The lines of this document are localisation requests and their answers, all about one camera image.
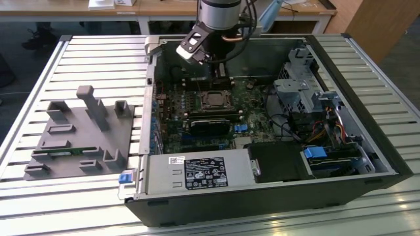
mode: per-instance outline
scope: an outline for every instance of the copper tube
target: copper tube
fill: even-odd
[[[242,42],[244,40],[244,38],[228,38],[227,36],[223,36],[222,39],[230,43],[236,43],[236,42]]]

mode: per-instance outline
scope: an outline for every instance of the floor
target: floor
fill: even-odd
[[[86,35],[86,29],[78,22],[52,23],[56,35]],[[22,48],[31,34],[27,29],[35,29],[34,23],[0,23],[0,54],[3,55],[15,75],[15,82],[0,88],[0,143],[16,119],[27,96],[36,83],[39,75],[47,64],[54,47],[38,51],[27,51]],[[107,34],[130,34],[128,23],[104,22],[103,32]],[[400,90],[406,93],[418,108],[420,108],[420,18],[407,30],[380,67],[390,76]]]

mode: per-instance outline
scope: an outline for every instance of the aluminum table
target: aluminum table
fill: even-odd
[[[146,227],[119,199],[119,175],[24,181],[24,168],[50,116],[50,101],[70,107],[79,85],[95,87],[104,105],[135,105],[128,159],[139,162],[146,36],[74,36],[60,41],[0,147],[2,235],[418,235],[420,233],[420,113],[351,38],[316,36],[350,85],[403,155],[415,176],[344,206]],[[328,75],[322,77],[331,90]]]

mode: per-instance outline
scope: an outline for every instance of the power supply label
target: power supply label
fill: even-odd
[[[188,190],[228,186],[223,157],[184,160],[184,168]]]

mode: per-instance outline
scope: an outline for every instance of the white label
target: white label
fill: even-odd
[[[72,153],[70,151],[54,152],[50,154],[50,156],[70,156],[70,155],[72,155]]]
[[[184,164],[186,157],[184,156],[171,156],[170,157],[170,165],[171,164]]]
[[[132,11],[118,11],[119,15],[135,15],[136,13]]]

